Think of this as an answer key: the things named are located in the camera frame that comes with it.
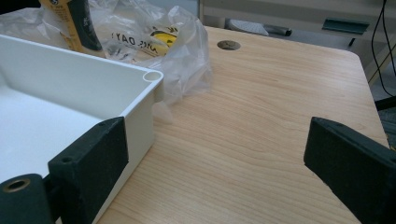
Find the wood grain surface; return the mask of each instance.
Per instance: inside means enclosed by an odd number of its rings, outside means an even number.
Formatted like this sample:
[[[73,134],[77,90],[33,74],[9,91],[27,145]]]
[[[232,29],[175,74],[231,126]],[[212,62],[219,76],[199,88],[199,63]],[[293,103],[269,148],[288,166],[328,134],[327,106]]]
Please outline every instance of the wood grain surface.
[[[99,223],[354,223],[304,166],[311,117],[387,145],[358,56],[207,27],[212,91],[173,105]],[[238,50],[217,47],[238,42]]]

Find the crumpled plastic bag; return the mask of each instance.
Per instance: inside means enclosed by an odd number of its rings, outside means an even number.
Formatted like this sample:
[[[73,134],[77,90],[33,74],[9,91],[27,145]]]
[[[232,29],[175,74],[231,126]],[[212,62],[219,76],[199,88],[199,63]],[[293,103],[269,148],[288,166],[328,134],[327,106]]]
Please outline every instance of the crumpled plastic bag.
[[[146,0],[89,0],[94,30],[109,60],[133,63],[163,72],[164,103],[155,107],[171,114],[171,105],[185,95],[210,90],[212,71],[207,32],[182,7],[165,10]],[[53,13],[25,8],[0,15],[0,34],[67,49],[63,27]]]

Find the black cord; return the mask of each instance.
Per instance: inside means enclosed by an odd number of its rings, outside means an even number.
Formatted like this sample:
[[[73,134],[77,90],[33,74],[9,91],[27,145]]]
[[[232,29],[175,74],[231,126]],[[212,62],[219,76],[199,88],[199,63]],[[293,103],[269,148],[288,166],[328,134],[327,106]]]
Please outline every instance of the black cord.
[[[390,54],[390,61],[392,62],[393,74],[396,76],[395,62],[393,61],[393,53],[392,53],[392,49],[391,49],[390,43],[389,43],[387,26],[385,25],[385,8],[384,8],[384,12],[382,14],[383,14],[382,15],[382,26],[384,27],[385,37],[387,38],[387,44],[388,44],[388,49],[389,49],[389,54]]]
[[[387,89],[385,89],[384,81],[382,80],[381,70],[379,69],[378,61],[376,60],[375,51],[374,51],[374,38],[375,38],[375,33],[376,33],[376,29],[378,28],[378,24],[379,24],[379,21],[381,20],[381,17],[384,16],[384,10],[385,10],[385,4],[386,4],[386,3],[387,3],[387,0],[384,0],[383,3],[382,3],[381,13],[379,13],[379,17],[378,17],[378,20],[376,21],[376,25],[375,25],[375,28],[374,28],[374,31],[373,31],[373,37],[372,37],[372,41],[371,41],[371,47],[372,47],[372,53],[373,53],[373,57],[374,57],[375,65],[376,65],[376,71],[378,72],[378,74],[379,74],[379,79],[381,80],[382,89],[384,89],[384,91],[385,91],[389,96],[393,96],[392,94],[390,94],[390,93],[387,91]]]

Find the white plastic container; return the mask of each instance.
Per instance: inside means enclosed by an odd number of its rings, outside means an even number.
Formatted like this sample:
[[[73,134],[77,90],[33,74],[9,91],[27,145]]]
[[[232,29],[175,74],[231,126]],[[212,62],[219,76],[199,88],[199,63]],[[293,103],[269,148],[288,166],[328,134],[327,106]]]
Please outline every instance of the white plastic container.
[[[129,163],[95,222],[154,142],[163,74],[0,35],[0,183],[47,163],[105,119],[125,117]]]

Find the hole in container corner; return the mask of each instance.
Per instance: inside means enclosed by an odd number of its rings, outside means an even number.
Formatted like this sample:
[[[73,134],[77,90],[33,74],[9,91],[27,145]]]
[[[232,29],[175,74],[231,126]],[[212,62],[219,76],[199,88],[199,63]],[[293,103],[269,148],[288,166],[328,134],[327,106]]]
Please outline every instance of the hole in container corner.
[[[30,179],[27,179],[27,178],[14,180],[5,186],[3,188],[3,191],[6,193],[16,192],[16,191],[26,188],[29,184],[30,184]]]
[[[153,82],[157,81],[161,78],[161,74],[158,72],[148,72],[145,75],[143,75],[143,79],[148,82]]]
[[[70,162],[72,160],[73,160],[73,158],[71,158],[71,157],[65,157],[65,158],[62,159],[62,162],[68,163],[68,162]]]
[[[233,40],[222,40],[218,43],[218,47],[225,50],[237,50],[241,48],[241,45]]]

